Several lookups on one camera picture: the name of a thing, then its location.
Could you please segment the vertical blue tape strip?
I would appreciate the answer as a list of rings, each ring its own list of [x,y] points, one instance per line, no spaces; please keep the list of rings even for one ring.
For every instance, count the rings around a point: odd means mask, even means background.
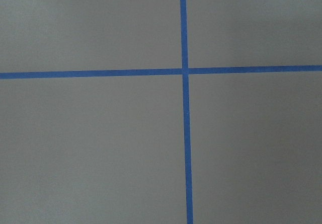
[[[181,14],[181,52],[182,52],[182,90],[183,90],[183,124],[185,151],[185,182],[187,223],[193,223],[193,187],[191,160],[190,129],[190,96],[189,96],[189,62],[188,62],[188,30],[186,0],[180,0]]]

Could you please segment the horizontal blue tape strip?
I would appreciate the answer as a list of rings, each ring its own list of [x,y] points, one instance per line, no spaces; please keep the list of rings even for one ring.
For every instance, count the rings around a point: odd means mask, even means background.
[[[238,66],[238,67],[197,67],[165,69],[114,69],[114,70],[76,70],[39,72],[2,72],[2,80],[13,79],[51,79],[51,78],[90,78],[127,76],[170,76],[183,74],[228,74],[228,73],[266,73],[266,72],[306,72],[321,71],[321,65],[289,66]]]

